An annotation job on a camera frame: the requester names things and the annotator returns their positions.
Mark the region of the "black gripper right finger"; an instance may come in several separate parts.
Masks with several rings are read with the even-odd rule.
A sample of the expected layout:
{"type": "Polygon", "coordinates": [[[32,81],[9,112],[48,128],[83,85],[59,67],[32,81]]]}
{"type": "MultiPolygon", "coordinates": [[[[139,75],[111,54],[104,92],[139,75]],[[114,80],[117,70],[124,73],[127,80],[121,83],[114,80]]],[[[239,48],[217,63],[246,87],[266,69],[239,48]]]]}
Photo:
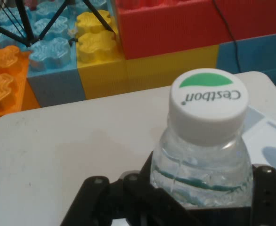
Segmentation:
{"type": "Polygon", "coordinates": [[[251,226],[276,226],[276,169],[253,167],[251,226]]]}

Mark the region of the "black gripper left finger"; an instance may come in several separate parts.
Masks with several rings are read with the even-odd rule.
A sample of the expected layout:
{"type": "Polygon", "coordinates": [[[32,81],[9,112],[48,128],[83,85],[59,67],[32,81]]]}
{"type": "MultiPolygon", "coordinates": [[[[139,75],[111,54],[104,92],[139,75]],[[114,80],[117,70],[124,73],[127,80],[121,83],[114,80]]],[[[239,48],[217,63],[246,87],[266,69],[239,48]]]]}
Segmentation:
{"type": "Polygon", "coordinates": [[[113,183],[104,176],[85,179],[61,225],[110,226],[124,218],[131,226],[191,226],[188,211],[149,183],[151,160],[113,183]]]}

